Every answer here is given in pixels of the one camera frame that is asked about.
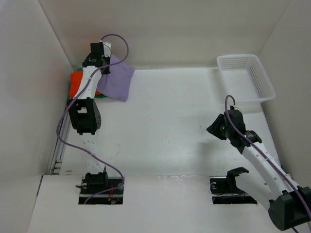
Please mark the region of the green t shirt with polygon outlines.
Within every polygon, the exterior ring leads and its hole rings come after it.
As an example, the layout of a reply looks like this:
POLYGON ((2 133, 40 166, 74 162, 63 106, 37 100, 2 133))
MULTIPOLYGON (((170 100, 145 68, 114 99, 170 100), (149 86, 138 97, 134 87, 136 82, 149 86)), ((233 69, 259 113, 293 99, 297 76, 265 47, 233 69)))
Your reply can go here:
MULTIPOLYGON (((87 72, 83 71, 83 77, 82 77, 82 80, 80 83, 79 92, 77 94, 79 94, 81 92, 81 90, 84 88, 87 81, 89 80, 91 73, 92 73, 92 71, 90 69, 87 72)), ((92 78, 92 81, 88 85, 87 89, 79 97, 80 99, 86 99, 87 97, 90 97, 92 99, 93 98, 104 98, 105 97, 105 95, 103 95, 101 92, 96 90, 97 86, 95 86, 95 82, 93 80, 99 81, 99 75, 95 75, 95 77, 92 78)))

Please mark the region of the lavender t shirt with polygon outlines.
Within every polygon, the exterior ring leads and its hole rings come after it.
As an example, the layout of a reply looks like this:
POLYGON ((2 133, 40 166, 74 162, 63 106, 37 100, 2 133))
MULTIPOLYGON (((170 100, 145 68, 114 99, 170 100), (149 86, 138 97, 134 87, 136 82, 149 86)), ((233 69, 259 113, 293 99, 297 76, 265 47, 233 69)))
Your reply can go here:
POLYGON ((110 73, 100 78, 97 91, 105 97, 126 102, 134 72, 135 69, 124 62, 110 66, 110 73))

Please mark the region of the orange t shirt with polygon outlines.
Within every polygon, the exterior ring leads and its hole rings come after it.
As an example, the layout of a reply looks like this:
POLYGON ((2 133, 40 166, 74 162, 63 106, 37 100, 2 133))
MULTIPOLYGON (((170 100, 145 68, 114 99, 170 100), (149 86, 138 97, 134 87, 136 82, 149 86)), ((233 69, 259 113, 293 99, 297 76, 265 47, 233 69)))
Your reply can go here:
POLYGON ((79 92, 80 83, 83 77, 83 71, 78 70, 70 74, 70 91, 69 97, 73 99, 75 95, 79 92))

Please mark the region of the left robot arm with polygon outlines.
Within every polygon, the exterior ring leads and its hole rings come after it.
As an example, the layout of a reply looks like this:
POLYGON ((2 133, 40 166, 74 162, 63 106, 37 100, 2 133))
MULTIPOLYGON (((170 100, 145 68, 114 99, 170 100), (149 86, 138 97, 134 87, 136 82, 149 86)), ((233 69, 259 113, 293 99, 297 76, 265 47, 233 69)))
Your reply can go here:
POLYGON ((109 69, 97 68, 110 63, 111 43, 98 42, 90 45, 90 54, 83 62, 82 68, 70 75, 69 97, 73 99, 81 95, 69 109, 72 127, 80 135, 83 148, 91 153, 87 159, 87 172, 83 178, 81 188, 84 194, 105 193, 109 188, 108 174, 103 163, 94 159, 99 157, 98 130, 102 119, 95 102, 97 84, 103 74, 109 69))

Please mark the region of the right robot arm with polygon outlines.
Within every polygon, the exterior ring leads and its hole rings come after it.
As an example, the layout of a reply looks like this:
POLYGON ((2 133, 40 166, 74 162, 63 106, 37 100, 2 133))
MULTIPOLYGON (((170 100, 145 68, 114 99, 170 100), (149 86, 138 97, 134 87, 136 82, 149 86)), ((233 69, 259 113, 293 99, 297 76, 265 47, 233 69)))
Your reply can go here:
POLYGON ((210 190, 221 198, 236 198, 247 194, 268 212, 280 231, 311 222, 311 189, 301 187, 268 153, 262 139, 246 129, 242 112, 231 106, 207 128, 207 132, 230 144, 255 168, 260 178, 248 169, 238 167, 226 176, 211 177, 210 190))

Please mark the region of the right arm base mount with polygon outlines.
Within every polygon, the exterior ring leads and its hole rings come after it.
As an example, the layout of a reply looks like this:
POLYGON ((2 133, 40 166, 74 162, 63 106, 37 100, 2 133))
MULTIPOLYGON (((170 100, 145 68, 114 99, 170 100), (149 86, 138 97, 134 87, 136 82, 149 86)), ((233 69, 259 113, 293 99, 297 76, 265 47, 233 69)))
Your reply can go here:
POLYGON ((257 204, 255 199, 236 185, 236 177, 248 172, 246 168, 238 167, 229 170, 225 176, 211 176, 209 181, 213 204, 257 204))

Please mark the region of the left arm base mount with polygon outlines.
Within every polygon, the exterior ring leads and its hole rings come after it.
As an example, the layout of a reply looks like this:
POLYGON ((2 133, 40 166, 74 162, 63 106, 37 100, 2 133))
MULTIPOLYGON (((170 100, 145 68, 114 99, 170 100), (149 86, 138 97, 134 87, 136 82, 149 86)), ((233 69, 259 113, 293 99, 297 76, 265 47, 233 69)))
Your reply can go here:
POLYGON ((121 177, 109 177, 108 183, 107 183, 108 186, 106 188, 102 188, 100 186, 88 188, 86 186, 86 183, 83 183, 82 185, 77 185, 76 187, 80 189, 78 204, 83 205, 85 201, 93 194, 108 189, 108 191, 102 192, 90 198, 86 202, 86 204, 87 205, 122 205, 124 190, 123 189, 112 190, 112 188, 117 187, 119 183, 121 183, 121 177))

